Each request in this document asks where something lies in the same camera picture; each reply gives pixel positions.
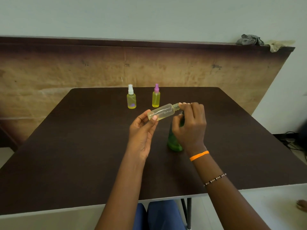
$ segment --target floor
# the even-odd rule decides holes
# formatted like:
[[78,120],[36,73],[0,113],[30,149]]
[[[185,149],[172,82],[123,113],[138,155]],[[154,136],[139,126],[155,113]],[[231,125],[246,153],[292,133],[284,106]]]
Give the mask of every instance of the floor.
[[[12,154],[11,149],[0,148],[0,167]],[[294,151],[294,154],[307,165],[300,151]],[[240,192],[272,230],[307,229],[307,213],[298,210],[295,206],[298,199],[307,200],[307,184],[248,189]],[[183,222],[186,224],[180,199],[176,202]],[[149,202],[142,203],[147,208]],[[96,205],[0,216],[0,229],[93,230],[103,208],[104,205]],[[192,199],[192,229],[223,229],[208,195]]]

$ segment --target person's right hand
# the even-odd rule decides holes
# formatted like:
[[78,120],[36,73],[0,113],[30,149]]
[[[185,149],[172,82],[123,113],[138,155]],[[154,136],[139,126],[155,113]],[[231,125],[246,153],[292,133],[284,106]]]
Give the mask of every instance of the person's right hand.
[[204,135],[206,130],[206,117],[204,105],[194,102],[192,104],[179,104],[185,112],[185,124],[179,127],[183,114],[174,116],[172,131],[179,144],[183,147],[189,157],[206,151]]

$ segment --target gray cloth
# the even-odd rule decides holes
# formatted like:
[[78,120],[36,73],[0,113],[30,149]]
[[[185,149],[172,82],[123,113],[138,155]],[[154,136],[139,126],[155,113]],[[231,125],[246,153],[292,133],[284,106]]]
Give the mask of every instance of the gray cloth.
[[238,39],[236,44],[239,45],[259,45],[263,46],[264,42],[260,39],[260,37],[253,35],[253,34],[243,34],[241,35],[241,38]]

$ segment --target bracelet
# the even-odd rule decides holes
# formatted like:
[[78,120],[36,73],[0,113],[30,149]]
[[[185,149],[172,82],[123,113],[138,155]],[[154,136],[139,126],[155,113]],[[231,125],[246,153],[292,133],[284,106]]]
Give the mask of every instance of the bracelet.
[[195,159],[205,155],[205,154],[209,154],[209,151],[204,151],[202,153],[196,154],[195,156],[190,157],[190,161],[194,161]]
[[216,181],[217,179],[219,179],[219,178],[221,178],[221,177],[224,177],[224,176],[226,176],[226,173],[224,173],[224,174],[222,174],[222,175],[220,175],[220,176],[214,178],[213,180],[207,182],[204,186],[206,186],[206,185],[208,185],[208,184],[210,184],[210,183],[212,183],[212,182]]

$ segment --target person's left hand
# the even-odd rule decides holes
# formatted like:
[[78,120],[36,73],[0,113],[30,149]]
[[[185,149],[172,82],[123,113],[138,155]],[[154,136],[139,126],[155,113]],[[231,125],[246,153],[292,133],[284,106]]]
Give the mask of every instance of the person's left hand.
[[151,139],[158,124],[158,116],[156,115],[148,121],[148,112],[150,110],[139,115],[129,128],[129,141],[126,152],[139,154],[141,159],[148,157]]

